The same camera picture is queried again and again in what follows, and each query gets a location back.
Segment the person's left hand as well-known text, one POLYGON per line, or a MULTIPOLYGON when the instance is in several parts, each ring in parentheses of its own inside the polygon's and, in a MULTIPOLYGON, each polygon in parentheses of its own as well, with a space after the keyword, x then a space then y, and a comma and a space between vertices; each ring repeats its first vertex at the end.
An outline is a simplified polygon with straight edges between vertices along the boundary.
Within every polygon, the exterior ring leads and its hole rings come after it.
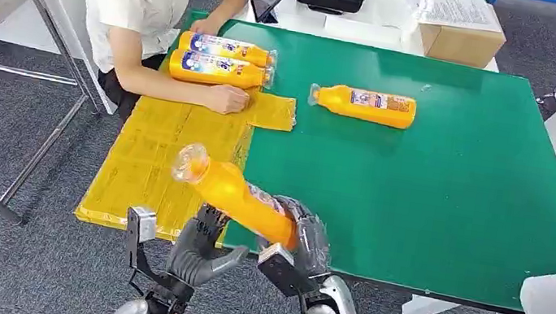
POLYGON ((218 20, 211 15, 205 19, 195 20, 189 27, 190 32, 216 36, 223 27, 225 20, 218 20))

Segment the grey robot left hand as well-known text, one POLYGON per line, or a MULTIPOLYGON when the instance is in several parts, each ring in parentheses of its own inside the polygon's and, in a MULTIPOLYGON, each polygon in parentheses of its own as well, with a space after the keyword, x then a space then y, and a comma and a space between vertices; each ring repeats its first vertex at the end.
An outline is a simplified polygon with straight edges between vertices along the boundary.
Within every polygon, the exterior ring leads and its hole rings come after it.
POLYGON ((198 287, 239 265, 250 251, 246 246, 237 246, 224 255, 216 246, 227 222, 223 212, 204 203, 176 239, 167 257, 167 273, 198 287))

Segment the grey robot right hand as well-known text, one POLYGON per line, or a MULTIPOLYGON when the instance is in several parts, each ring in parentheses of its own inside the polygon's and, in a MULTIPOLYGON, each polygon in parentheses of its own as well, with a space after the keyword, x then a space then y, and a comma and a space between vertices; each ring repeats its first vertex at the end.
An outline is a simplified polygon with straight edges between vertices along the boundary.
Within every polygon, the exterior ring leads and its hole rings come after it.
POLYGON ((259 252, 258 270, 276 285, 313 290, 331 273, 326 227, 314 212, 295 198, 276 195, 274 199, 293 222, 296 243, 293 251, 275 243, 264 247, 259 252))

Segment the person's right hand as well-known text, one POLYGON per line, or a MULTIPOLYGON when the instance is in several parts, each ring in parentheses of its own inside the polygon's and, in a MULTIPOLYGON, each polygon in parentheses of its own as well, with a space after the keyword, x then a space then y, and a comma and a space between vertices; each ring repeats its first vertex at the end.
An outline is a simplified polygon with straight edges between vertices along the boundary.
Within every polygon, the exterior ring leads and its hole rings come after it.
POLYGON ((243 89, 231 85, 208 86, 203 106, 219 114, 239 113, 250 103, 250 96, 243 89))

